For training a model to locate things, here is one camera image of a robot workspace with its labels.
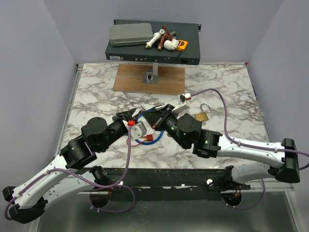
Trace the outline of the blue cable lock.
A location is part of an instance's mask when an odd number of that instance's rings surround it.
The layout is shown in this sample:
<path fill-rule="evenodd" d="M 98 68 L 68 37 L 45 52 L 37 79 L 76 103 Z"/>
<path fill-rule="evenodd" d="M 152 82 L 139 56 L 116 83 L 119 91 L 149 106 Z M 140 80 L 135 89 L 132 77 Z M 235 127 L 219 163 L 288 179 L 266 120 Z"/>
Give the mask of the blue cable lock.
<path fill-rule="evenodd" d="M 147 112 L 152 112 L 152 111 L 155 111 L 155 110 L 158 110 L 160 109 L 162 106 L 155 106 L 155 107 L 152 107 L 151 109 L 148 109 L 148 110 L 145 110 Z M 163 136 L 164 132 L 161 131 L 159 136 L 155 139 L 153 139 L 153 136 L 152 135 L 145 135 L 145 136 L 142 136 L 142 138 L 144 138 L 143 141 L 140 141 L 139 139 L 136 139 L 135 141 L 138 143 L 137 145 L 135 146 L 139 146 L 139 145 L 153 145 L 155 144 L 156 142 L 158 142 L 162 136 Z"/>

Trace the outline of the red cable lock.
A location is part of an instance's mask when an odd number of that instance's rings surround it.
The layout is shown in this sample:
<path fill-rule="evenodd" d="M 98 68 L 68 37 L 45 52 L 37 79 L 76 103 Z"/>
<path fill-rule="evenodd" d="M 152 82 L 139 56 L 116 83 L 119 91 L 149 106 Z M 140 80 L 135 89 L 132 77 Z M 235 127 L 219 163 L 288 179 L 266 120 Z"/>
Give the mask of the red cable lock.
<path fill-rule="evenodd" d="M 141 137 L 142 140 L 138 142 L 138 140 L 135 140 L 135 143 L 131 147 L 138 147 L 140 145 L 148 145 L 150 142 L 154 141 L 153 135 L 148 134 Z"/>

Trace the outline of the brass padlock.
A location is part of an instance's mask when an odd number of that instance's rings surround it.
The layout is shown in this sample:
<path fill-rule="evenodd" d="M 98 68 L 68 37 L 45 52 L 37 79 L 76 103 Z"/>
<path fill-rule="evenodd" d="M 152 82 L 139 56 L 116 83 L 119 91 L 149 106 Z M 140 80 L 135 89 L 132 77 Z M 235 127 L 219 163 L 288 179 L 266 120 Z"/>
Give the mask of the brass padlock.
<path fill-rule="evenodd" d="M 196 119 L 197 121 L 206 122 L 206 121 L 209 120 L 209 117 L 208 117 L 207 113 L 206 113 L 206 112 L 204 111 L 204 109 L 203 109 L 204 106 L 207 106 L 207 108 L 211 111 L 211 108 L 210 108 L 210 106 L 209 106 L 208 104 L 202 103 L 202 104 L 200 105 L 200 107 L 199 107 L 199 108 L 200 108 L 200 112 L 197 113 L 197 114 L 194 114 L 194 117 L 195 117 L 195 119 Z"/>

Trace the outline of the white elbow pipe fitting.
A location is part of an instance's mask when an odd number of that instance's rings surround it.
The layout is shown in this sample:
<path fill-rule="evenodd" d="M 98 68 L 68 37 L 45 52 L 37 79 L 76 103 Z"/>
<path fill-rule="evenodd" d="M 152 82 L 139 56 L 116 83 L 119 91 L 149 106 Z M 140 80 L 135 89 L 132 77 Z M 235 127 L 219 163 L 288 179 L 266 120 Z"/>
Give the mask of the white elbow pipe fitting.
<path fill-rule="evenodd" d="M 172 41 L 166 40 L 164 42 L 164 48 L 170 51 L 176 50 L 178 45 L 179 45 L 179 41 L 176 39 L 173 39 Z"/>

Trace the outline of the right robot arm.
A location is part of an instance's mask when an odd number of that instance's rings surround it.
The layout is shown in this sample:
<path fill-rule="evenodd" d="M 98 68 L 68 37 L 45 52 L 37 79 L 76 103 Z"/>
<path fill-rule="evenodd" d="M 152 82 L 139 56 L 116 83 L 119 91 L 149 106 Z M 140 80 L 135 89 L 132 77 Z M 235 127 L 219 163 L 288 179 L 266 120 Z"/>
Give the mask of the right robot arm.
<path fill-rule="evenodd" d="M 251 180 L 274 178 L 284 183 L 299 183 L 299 163 L 295 143 L 263 143 L 239 138 L 229 138 L 217 131 L 205 130 L 202 123 L 189 114 L 178 116 L 173 106 L 141 113 L 155 131 L 165 131 L 183 149 L 192 149 L 201 158 L 229 157 L 249 160 L 249 164 L 228 168 L 222 177 L 227 189 Z"/>

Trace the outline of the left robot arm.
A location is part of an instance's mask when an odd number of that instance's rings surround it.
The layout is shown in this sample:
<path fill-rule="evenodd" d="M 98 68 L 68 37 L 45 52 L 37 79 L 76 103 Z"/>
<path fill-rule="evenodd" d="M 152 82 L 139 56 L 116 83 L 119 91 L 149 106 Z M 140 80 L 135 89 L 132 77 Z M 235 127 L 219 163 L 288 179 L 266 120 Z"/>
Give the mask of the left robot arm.
<path fill-rule="evenodd" d="M 101 166 L 95 166 L 83 175 L 78 171 L 121 137 L 127 135 L 130 140 L 136 140 L 146 135 L 147 129 L 138 121 L 135 111 L 117 113 L 111 124 L 101 117 L 90 119 L 81 128 L 81 135 L 69 141 L 43 170 L 20 186 L 3 189 L 4 199 L 8 202 L 5 218 L 26 224 L 64 197 L 85 190 L 110 190 L 119 186 L 128 172 L 131 145 L 128 145 L 124 172 L 114 183 L 109 181 Z"/>

